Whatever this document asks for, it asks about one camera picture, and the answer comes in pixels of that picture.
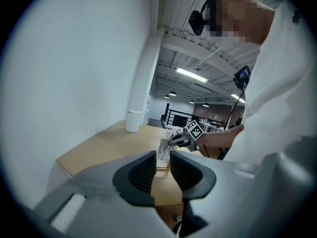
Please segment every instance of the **black pole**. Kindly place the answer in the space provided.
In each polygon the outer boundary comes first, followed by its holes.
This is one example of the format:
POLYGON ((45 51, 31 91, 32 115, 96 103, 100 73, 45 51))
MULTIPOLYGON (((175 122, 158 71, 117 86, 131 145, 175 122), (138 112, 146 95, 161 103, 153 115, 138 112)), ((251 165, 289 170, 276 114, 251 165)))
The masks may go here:
POLYGON ((169 108, 169 103, 166 104, 166 109, 165 109, 165 114, 164 114, 163 121, 166 121, 166 116, 167 116, 168 108, 169 108))
POLYGON ((228 122, 229 122, 229 119, 230 119, 230 117, 231 117, 231 115, 232 115, 232 113, 233 113, 233 111, 234 111, 234 108, 236 107, 236 105, 238 104, 238 101, 239 101, 239 99, 242 97, 242 95, 244 95, 244 91, 242 91, 242 94, 239 96, 239 98, 237 99, 237 101, 236 101, 236 103, 233 105, 233 108, 232 108, 232 110, 231 110, 231 112, 230 112, 230 115, 229 115, 229 117, 228 117, 228 119, 227 119, 227 121, 226 121, 226 123, 225 123, 225 125, 224 125, 224 130, 226 130, 226 127, 227 127, 227 125, 228 125, 228 122))
POLYGON ((170 111, 169 111, 169 114, 168 114, 168 118, 167 118, 167 122, 166 122, 166 125, 168 125, 168 122, 169 122, 169 118, 170 118, 170 111))

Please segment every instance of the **white wall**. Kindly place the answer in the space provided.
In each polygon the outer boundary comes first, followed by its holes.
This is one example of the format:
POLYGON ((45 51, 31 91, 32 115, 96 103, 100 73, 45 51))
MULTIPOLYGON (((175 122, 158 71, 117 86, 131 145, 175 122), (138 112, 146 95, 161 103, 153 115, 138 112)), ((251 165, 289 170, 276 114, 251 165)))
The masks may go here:
POLYGON ((9 185, 33 207, 55 159, 126 118, 150 32, 149 0, 35 0, 2 60, 0 139, 9 185))
POLYGON ((177 110, 180 112, 192 114, 195 104, 189 103, 190 99, 181 94, 176 96, 169 96, 170 98, 164 98, 166 91, 156 89, 154 92, 154 98, 152 99, 150 108, 150 118, 160 120, 161 115, 164 115, 166 104, 169 103, 169 109, 177 110))

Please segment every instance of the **person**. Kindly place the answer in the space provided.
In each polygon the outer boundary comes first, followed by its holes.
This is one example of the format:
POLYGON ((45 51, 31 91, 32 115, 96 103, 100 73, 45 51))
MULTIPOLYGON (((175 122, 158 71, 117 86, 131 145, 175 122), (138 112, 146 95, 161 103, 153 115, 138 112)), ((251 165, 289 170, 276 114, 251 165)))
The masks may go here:
POLYGON ((198 140, 206 156, 211 147, 230 148, 225 161, 260 164, 291 142, 317 132, 316 40, 290 0, 273 11, 254 0, 209 0, 209 31, 233 32, 260 45, 245 91, 241 124, 198 140))

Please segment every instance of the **ceiling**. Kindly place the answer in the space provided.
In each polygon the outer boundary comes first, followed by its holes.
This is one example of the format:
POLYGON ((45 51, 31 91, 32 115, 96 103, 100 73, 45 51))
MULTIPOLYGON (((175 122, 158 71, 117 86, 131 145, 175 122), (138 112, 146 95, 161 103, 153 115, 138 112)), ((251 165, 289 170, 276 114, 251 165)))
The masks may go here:
MULTIPOLYGON (((178 94, 197 101, 232 102, 231 94, 240 95, 233 75, 247 65, 253 69, 259 46, 239 43, 237 37, 216 38, 206 30, 194 35, 188 18, 193 10, 201 10, 206 0, 159 0, 158 27, 165 28, 156 67, 156 88, 174 89, 178 94), (208 60, 196 66, 214 53, 208 60), (178 68, 208 79, 202 83, 176 72, 178 68)), ((282 0, 258 0, 275 9, 282 0)))

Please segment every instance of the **white pillar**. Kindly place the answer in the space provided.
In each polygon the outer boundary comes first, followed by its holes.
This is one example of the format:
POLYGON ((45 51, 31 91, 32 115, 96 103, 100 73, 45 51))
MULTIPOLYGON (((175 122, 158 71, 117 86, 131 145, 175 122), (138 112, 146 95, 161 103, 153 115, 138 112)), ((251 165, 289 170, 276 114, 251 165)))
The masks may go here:
POLYGON ((165 28, 160 27, 155 37, 149 37, 144 46, 138 68, 134 75, 134 82, 130 94, 129 109, 142 111, 140 121, 144 120, 146 108, 154 71, 159 59, 159 51, 164 36, 165 28))

